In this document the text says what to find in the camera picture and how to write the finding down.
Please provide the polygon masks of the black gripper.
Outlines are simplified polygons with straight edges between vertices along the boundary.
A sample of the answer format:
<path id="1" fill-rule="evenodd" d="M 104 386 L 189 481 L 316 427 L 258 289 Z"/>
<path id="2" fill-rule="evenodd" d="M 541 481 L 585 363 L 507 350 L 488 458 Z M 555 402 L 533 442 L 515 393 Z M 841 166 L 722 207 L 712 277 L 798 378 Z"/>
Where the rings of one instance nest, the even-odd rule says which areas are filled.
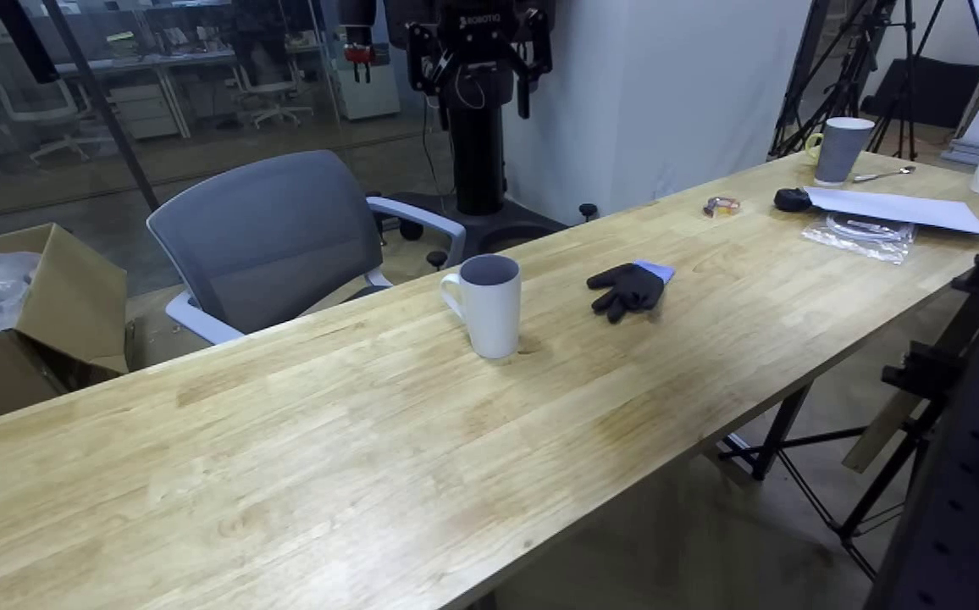
<path id="1" fill-rule="evenodd" d="M 441 0 L 436 33 L 407 23 L 407 76 L 459 113 L 500 108 L 515 99 L 533 114 L 533 92 L 551 71 L 551 19 L 544 6 L 524 6 L 515 19 L 512 0 Z"/>

